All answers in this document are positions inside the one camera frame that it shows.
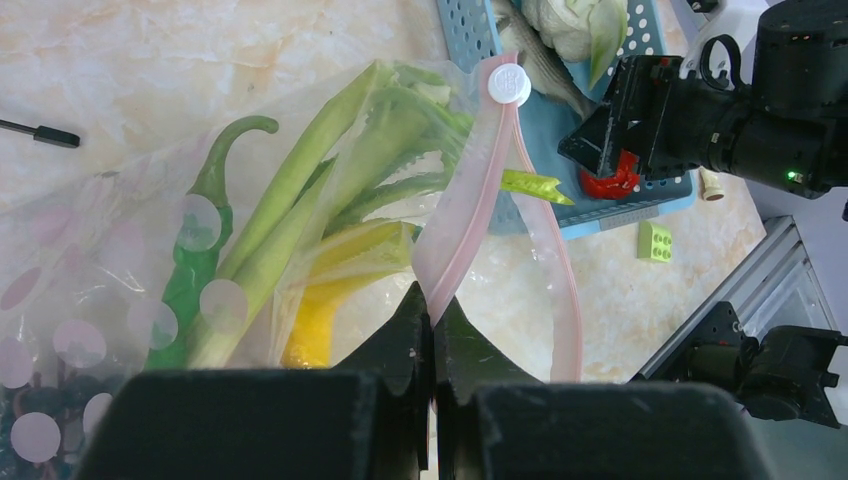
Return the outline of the red pepper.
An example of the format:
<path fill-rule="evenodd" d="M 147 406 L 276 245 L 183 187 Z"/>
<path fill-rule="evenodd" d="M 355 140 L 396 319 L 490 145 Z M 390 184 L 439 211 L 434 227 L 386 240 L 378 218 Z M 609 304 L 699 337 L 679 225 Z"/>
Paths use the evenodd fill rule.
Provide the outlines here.
<path fill-rule="evenodd" d="M 599 178 L 581 171 L 579 174 L 582 191 L 593 199 L 621 200 L 638 190 L 641 177 L 637 172 L 639 157 L 623 150 L 619 165 L 611 177 Z"/>

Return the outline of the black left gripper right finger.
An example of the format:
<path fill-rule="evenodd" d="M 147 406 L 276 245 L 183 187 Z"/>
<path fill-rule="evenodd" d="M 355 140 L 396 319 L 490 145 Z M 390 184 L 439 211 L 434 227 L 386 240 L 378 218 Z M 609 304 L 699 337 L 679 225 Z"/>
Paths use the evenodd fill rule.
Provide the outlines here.
<path fill-rule="evenodd" d="M 434 330 L 443 479 L 768 479 L 730 397 L 702 384 L 544 383 L 452 301 Z"/>

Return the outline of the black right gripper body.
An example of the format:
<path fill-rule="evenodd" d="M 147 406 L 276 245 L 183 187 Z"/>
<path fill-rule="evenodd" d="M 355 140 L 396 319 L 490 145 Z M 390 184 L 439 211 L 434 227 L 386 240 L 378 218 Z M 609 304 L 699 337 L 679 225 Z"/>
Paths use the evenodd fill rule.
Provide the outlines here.
<path fill-rule="evenodd" d="M 847 183 L 847 5 L 693 1 L 686 56 L 627 55 L 559 153 L 598 178 L 704 167 L 815 199 Z"/>

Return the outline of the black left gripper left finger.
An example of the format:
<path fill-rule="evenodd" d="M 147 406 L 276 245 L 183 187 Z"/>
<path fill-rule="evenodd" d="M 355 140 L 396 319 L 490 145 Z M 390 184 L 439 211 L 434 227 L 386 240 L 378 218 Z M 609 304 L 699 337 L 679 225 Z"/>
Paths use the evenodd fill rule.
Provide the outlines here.
<path fill-rule="evenodd" d="M 128 380 L 79 479 L 416 479 L 428 466 L 431 335 L 412 284 L 329 369 L 158 370 Z"/>

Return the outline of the white cauliflower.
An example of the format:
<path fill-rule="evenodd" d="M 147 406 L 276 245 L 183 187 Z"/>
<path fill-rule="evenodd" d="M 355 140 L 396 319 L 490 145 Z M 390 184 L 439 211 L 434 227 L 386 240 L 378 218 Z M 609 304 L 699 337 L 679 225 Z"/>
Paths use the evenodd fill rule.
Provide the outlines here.
<path fill-rule="evenodd" d="M 591 88 L 607 73 L 627 34 L 627 0 L 526 0 L 521 12 L 563 61 L 589 63 Z"/>

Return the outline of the grey toy fish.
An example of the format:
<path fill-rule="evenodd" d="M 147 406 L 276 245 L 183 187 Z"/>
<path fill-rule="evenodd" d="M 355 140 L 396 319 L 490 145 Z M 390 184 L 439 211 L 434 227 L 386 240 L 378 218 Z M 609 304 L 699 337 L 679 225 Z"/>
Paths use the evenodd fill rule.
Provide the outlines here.
<path fill-rule="evenodd" d="M 586 119 L 595 104 L 577 87 L 555 51 L 542 42 L 511 1 L 491 1 L 491 7 L 504 52 L 517 54 L 517 63 L 524 68 L 532 88 L 551 102 L 568 105 Z"/>

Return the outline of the yellow banana pepper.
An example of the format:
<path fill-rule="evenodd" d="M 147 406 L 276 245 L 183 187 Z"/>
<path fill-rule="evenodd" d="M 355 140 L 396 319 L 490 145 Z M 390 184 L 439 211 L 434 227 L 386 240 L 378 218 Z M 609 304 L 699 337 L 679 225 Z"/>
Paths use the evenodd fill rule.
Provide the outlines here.
<path fill-rule="evenodd" d="M 338 309 L 359 290 L 408 269 L 418 231 L 409 222 L 375 219 L 322 240 L 280 365 L 329 366 Z"/>

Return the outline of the clear zip top bag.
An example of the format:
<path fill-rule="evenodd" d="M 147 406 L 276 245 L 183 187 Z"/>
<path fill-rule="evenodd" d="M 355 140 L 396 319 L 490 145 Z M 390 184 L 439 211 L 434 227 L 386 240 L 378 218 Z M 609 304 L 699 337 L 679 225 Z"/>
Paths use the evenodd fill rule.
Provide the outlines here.
<path fill-rule="evenodd" d="M 338 364 L 419 286 L 520 371 L 582 335 L 513 54 L 376 60 L 1 211 L 1 475 L 69 479 L 133 375 Z"/>

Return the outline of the black grape bunch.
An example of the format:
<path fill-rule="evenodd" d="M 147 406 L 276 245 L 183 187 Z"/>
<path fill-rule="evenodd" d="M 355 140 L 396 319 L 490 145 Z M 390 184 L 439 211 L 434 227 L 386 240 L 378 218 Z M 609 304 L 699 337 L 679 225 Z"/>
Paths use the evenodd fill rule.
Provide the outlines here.
<path fill-rule="evenodd" d="M 38 379 L 1 389 L 1 477 L 71 479 L 126 377 L 73 372 L 58 385 Z"/>

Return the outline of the light blue plastic basket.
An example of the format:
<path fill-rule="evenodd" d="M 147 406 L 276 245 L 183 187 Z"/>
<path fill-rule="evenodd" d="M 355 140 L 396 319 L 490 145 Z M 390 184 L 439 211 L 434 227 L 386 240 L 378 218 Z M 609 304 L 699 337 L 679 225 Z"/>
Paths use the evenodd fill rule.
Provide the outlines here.
<path fill-rule="evenodd" d="M 517 45 L 515 29 L 497 25 L 498 9 L 492 1 L 439 1 L 450 60 L 471 72 L 482 60 Z M 561 181 L 559 186 L 572 206 L 555 205 L 553 211 L 566 240 L 611 230 L 683 210 L 695 203 L 693 174 L 672 179 L 643 181 L 621 200 L 594 199 L 580 185 L 581 168 L 557 152 L 560 141 L 581 118 L 570 106 L 534 92 L 519 109 L 523 140 L 535 170 Z"/>

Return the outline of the green chili pepper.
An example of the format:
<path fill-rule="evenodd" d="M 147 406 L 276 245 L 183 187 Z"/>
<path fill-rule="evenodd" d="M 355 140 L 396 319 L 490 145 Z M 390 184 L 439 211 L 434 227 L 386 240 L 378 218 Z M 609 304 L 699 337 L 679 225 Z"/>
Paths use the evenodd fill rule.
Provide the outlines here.
<path fill-rule="evenodd" d="M 146 370 L 180 369 L 186 365 L 187 339 L 199 312 L 200 294 L 215 277 L 220 252 L 233 233 L 233 210 L 226 192 L 225 175 L 233 143 L 251 130 L 274 134 L 278 129 L 279 123 L 270 117 L 246 116 L 226 126 L 211 145 L 188 193 L 212 204 L 213 218 L 220 222 L 220 232 L 201 233 L 198 222 L 182 222 L 173 247 L 174 268 L 162 295 L 162 301 L 176 316 L 177 336 L 169 346 L 148 353 Z"/>

